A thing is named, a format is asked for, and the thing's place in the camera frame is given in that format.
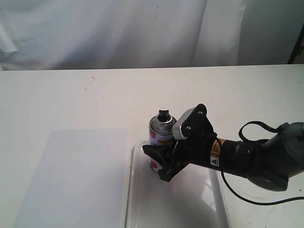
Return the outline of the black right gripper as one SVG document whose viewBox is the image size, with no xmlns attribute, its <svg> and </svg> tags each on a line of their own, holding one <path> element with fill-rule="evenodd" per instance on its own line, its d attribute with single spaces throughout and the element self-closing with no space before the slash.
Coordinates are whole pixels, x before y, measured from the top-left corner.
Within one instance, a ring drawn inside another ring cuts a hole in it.
<svg viewBox="0 0 304 228">
<path fill-rule="evenodd" d="M 207 108 L 198 104 L 190 136 L 186 140 L 175 140 L 167 145 L 143 145 L 152 170 L 158 171 L 161 180 L 169 182 L 188 164 L 198 164 L 203 152 L 214 142 L 216 133 L 207 118 Z"/>
</svg>

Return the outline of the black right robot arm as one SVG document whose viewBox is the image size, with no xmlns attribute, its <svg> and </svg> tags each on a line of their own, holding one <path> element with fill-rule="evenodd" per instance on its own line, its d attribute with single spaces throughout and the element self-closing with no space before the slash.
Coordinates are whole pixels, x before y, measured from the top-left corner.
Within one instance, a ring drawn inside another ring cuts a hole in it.
<svg viewBox="0 0 304 228">
<path fill-rule="evenodd" d="M 266 190 L 285 191 L 288 180 L 304 171 L 304 124 L 284 123 L 272 128 L 257 121 L 256 125 L 274 136 L 252 141 L 240 133 L 239 141 L 219 139 L 205 105 L 199 104 L 173 126 L 172 144 L 144 145 L 143 151 L 161 165 L 158 175 L 163 181 L 171 181 L 194 164 L 246 178 Z"/>
</svg>

